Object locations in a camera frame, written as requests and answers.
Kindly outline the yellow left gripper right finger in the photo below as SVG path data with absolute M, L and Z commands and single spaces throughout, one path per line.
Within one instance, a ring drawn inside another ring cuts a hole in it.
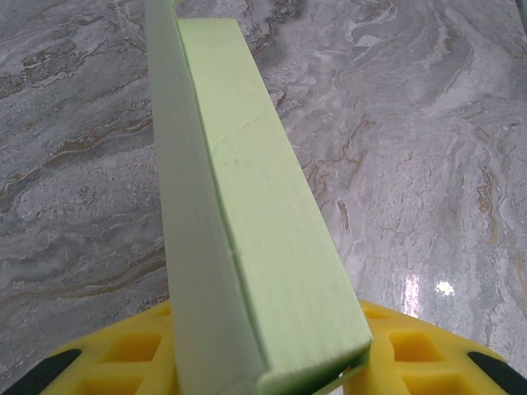
M 343 395 L 527 395 L 527 378 L 491 349 L 362 301 L 373 341 Z

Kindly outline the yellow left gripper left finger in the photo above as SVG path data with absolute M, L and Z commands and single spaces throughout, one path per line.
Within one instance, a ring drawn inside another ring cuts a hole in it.
M 170 302 L 59 347 L 3 395 L 180 395 Z

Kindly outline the light green paper box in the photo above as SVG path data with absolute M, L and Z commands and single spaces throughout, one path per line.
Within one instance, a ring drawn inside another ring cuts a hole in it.
M 181 395 L 319 395 L 371 344 L 233 19 L 147 0 L 149 86 Z

